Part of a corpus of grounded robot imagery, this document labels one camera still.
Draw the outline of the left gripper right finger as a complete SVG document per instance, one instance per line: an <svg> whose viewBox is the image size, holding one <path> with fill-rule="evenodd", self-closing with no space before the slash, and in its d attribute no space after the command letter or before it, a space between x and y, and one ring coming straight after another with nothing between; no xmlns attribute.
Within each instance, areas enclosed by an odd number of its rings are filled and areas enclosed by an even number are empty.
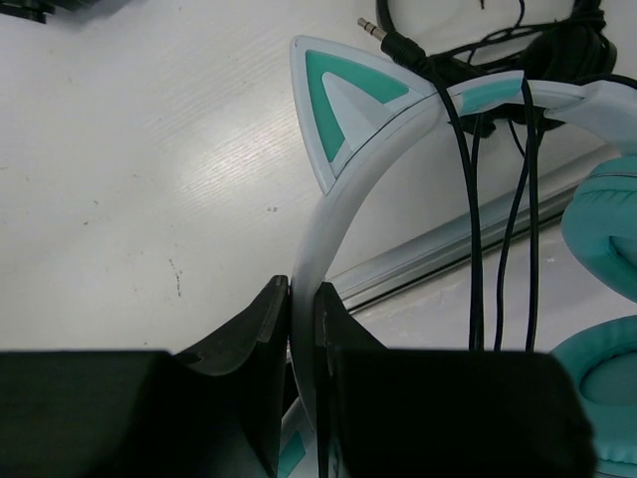
<svg viewBox="0 0 637 478"><path fill-rule="evenodd" d="M322 477L591 477L592 428L547 354L389 349L315 298Z"/></svg>

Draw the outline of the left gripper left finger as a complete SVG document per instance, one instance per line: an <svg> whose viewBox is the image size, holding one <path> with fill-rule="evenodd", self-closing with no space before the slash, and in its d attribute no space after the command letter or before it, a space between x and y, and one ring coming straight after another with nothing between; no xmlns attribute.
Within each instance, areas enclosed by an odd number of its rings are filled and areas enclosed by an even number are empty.
<svg viewBox="0 0 637 478"><path fill-rule="evenodd" d="M179 354L5 352L5 477L273 477L288 280Z"/></svg>

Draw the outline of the teal cat-ear headphones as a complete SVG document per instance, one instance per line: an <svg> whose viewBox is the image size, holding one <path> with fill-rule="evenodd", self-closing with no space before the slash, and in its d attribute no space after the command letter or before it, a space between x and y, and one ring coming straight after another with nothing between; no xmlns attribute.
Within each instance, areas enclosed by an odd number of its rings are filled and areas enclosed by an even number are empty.
<svg viewBox="0 0 637 478"><path fill-rule="evenodd" d="M392 165L425 137L448 136L451 117L471 120L512 112L523 105L524 91L531 92L543 119L585 129L631 156L636 151L636 89L619 76L569 84L527 80L513 71L469 80L440 94L431 82L397 64L308 36L292 41L290 66L297 118L321 191L291 281L291 359L300 393L295 408L314 428L316 294L364 200ZM390 228L391 235L413 230L396 246L463 215L471 231L468 200L460 191L457 168L444 163L447 155L447 149L425 155L425 211Z"/></svg>

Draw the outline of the small black on-ear headphones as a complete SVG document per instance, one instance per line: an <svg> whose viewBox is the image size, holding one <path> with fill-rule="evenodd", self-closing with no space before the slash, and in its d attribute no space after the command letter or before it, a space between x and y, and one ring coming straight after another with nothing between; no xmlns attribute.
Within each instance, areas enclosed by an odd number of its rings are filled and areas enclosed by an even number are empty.
<svg viewBox="0 0 637 478"><path fill-rule="evenodd" d="M606 22L598 1L575 1L567 18L548 23L524 25L525 12L526 3L521 2L520 16L514 26L433 55L426 54L418 43L396 30L387 1L376 3L375 24L363 20L357 24L381 42L381 51L394 63L426 79L437 79L445 88L513 71L523 72L529 80L569 84L613 72L617 50L603 35ZM472 63L480 49L528 36L533 40L521 50L487 63Z"/></svg>

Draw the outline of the aluminium rail front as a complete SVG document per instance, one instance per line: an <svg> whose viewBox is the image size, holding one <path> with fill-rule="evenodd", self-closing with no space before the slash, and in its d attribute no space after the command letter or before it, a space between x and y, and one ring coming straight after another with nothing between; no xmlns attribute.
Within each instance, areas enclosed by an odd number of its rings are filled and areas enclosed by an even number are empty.
<svg viewBox="0 0 637 478"><path fill-rule="evenodd" d="M538 223L561 216L589 169L564 167L539 182ZM463 215L329 278L345 307L357 311L470 261L469 217Z"/></svg>

